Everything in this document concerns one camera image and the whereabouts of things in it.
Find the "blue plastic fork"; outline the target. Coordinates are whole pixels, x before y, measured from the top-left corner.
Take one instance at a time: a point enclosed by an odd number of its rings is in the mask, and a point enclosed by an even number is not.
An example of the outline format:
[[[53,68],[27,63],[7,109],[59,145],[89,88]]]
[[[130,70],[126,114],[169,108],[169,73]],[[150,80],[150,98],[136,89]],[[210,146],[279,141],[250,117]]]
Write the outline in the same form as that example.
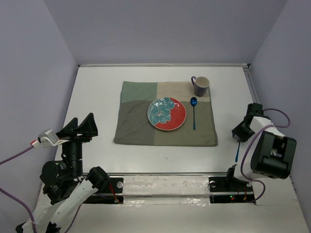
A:
[[[237,152],[236,152],[236,156],[235,156],[235,162],[237,163],[239,160],[239,154],[240,154],[240,146],[241,146],[241,142],[238,142],[238,148],[237,148]]]

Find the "green patchwork cloth placemat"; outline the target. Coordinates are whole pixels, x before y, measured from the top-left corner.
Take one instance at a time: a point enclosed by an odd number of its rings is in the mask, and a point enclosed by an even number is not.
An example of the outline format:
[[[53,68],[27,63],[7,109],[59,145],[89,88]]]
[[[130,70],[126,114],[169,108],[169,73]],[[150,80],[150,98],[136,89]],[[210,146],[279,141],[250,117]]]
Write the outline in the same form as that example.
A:
[[[196,130],[193,129],[194,97],[191,82],[137,83],[123,82],[114,143],[143,146],[214,147],[218,144],[210,93],[198,97],[195,106]],[[186,108],[184,124],[174,131],[162,131],[147,118],[149,105],[159,98],[170,97]]]

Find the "blue metallic spoon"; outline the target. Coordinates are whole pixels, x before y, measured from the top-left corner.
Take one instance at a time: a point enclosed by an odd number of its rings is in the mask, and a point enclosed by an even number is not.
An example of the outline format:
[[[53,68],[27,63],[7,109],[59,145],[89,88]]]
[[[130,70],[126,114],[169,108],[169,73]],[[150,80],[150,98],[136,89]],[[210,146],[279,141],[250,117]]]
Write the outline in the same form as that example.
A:
[[[196,130],[196,122],[195,122],[195,106],[197,105],[197,98],[196,97],[192,97],[190,99],[190,104],[193,107],[193,129]]]

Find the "purple ceramic mug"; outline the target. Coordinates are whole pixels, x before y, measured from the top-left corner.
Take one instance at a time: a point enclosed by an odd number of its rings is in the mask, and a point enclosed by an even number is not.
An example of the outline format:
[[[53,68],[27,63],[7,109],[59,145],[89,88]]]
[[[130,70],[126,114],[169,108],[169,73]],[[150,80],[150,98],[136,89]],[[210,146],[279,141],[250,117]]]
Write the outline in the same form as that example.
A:
[[[202,97],[209,88],[210,82],[206,77],[191,77],[191,82],[196,96]]]

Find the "red floral plate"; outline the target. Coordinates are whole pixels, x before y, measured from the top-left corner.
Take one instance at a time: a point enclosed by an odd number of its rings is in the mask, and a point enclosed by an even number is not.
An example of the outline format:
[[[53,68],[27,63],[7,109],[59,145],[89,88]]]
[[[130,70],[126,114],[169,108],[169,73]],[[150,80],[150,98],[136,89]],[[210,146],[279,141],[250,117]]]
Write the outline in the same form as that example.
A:
[[[181,127],[187,117],[185,106],[170,97],[153,101],[147,110],[147,118],[152,126],[162,131],[174,131]]]

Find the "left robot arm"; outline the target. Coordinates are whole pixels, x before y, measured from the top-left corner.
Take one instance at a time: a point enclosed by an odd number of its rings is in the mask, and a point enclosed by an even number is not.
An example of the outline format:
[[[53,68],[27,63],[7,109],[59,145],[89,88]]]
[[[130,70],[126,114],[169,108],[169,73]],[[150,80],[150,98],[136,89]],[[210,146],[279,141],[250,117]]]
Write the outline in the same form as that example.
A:
[[[108,174],[99,166],[83,176],[82,145],[98,136],[94,114],[89,113],[81,124],[73,118],[59,132],[42,132],[32,146],[61,146],[61,160],[48,161],[42,167],[40,180],[43,197],[30,219],[16,227],[18,233],[57,233],[65,219],[96,192],[109,184]]]

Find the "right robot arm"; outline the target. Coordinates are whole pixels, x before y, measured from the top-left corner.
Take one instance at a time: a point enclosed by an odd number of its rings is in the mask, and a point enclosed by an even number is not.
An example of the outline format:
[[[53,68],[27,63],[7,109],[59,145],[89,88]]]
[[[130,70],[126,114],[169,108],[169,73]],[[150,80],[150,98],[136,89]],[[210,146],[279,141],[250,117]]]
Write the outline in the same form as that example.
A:
[[[247,147],[238,150],[243,156],[236,158],[224,177],[228,190],[259,178],[286,179],[290,175],[297,141],[281,133],[264,112],[261,104],[249,104],[242,122],[232,130],[232,137]]]

